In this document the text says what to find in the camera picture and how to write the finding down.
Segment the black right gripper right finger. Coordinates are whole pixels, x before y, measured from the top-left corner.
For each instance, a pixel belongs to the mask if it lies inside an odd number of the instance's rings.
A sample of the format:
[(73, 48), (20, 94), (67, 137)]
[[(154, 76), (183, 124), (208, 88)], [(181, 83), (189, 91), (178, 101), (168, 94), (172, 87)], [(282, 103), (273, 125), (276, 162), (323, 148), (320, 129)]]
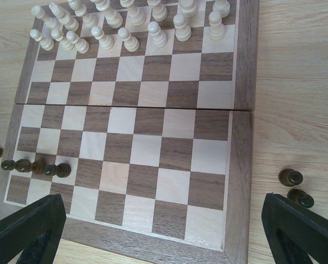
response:
[(266, 194), (262, 224), (275, 263), (328, 263), (328, 220), (280, 194)]

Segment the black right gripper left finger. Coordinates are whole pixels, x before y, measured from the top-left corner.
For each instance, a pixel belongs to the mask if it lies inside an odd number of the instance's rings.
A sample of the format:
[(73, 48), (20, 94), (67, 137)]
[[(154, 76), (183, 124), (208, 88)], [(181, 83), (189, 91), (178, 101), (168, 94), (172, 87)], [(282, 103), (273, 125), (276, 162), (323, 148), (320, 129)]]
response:
[(47, 195), (0, 220), (0, 263), (53, 263), (66, 221), (60, 194)]

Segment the dark pawn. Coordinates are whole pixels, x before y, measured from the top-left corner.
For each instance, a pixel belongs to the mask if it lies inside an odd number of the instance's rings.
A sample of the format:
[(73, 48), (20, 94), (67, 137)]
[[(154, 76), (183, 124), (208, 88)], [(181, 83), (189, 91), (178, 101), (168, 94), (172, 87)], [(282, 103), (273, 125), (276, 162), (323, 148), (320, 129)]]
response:
[(279, 181), (287, 187), (293, 187), (303, 182), (303, 175), (294, 169), (286, 168), (279, 173)]
[(43, 158), (34, 162), (30, 162), (28, 159), (21, 159), (16, 161), (15, 169), (22, 173), (33, 172), (35, 174), (43, 174), (46, 165), (47, 163)]
[(57, 176), (59, 178), (66, 178), (71, 173), (71, 166), (68, 163), (48, 164), (45, 166), (44, 174), (47, 176)]

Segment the dark chess piece right side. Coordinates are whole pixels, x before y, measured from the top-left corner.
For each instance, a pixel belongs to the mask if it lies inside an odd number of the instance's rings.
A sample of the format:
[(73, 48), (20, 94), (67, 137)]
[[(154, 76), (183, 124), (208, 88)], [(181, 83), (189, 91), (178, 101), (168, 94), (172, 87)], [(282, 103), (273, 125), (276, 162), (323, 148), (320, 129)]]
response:
[(287, 193), (287, 198), (305, 208), (312, 208), (314, 206), (313, 197), (300, 189), (291, 189)]

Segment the wooden chess board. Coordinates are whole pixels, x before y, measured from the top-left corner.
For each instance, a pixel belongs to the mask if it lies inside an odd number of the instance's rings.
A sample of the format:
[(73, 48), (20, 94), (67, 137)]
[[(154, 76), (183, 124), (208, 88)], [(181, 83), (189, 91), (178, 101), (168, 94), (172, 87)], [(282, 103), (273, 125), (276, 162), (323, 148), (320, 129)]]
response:
[(247, 263), (258, 1), (67, 1), (88, 52), (30, 40), (3, 158), (68, 163), (65, 178), (0, 171), (0, 220), (62, 196), (63, 238), (154, 263)]

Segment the white chess piece back left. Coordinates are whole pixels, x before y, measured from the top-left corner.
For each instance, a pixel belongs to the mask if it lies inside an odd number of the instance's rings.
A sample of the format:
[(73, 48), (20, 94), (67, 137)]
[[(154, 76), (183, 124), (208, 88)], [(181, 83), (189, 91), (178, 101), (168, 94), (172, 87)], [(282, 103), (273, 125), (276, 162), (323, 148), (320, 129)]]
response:
[(32, 15), (34, 15), (37, 19), (41, 19), (45, 26), (51, 30), (58, 29), (62, 30), (62, 25), (57, 18), (53, 18), (46, 14), (46, 11), (40, 6), (35, 5), (31, 9)]

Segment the white pawn front left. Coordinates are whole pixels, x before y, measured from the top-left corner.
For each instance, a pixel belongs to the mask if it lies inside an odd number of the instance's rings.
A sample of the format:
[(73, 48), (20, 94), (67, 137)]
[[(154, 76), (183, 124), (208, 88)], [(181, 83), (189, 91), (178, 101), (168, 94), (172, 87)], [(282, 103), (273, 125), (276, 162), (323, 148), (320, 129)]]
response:
[(37, 29), (32, 29), (30, 31), (30, 36), (35, 41), (39, 42), (40, 45), (41, 45), (41, 47), (45, 51), (51, 51), (54, 48), (54, 42), (53, 42), (53, 40), (50, 39), (50, 38), (44, 37), (42, 35), (42, 33), (40, 31), (38, 31)]

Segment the white pawn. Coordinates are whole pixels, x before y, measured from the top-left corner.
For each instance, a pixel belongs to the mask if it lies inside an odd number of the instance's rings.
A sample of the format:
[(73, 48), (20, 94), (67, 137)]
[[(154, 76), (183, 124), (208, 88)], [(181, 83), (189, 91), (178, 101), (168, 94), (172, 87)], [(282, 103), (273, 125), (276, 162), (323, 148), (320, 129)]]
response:
[(42, 33), (40, 31), (38, 31), (37, 29), (32, 29), (30, 31), (30, 36), (35, 41), (39, 42), (40, 45), (41, 45), (41, 47), (45, 51), (51, 51), (54, 48), (54, 42), (53, 42), (53, 40), (50, 39), (50, 38), (44, 37), (42, 35)]
[(219, 12), (212, 11), (209, 14), (209, 35), (214, 41), (221, 40), (225, 36), (225, 25), (222, 23), (222, 17)]

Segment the white pawn front right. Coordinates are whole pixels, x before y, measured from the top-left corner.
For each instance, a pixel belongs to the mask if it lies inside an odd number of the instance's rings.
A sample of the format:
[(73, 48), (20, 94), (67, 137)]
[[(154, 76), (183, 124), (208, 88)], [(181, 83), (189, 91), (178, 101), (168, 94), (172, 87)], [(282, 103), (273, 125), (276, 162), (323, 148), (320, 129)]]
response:
[(222, 17), (219, 12), (212, 11), (209, 14), (209, 35), (214, 41), (221, 40), (225, 36), (225, 25), (222, 23)]

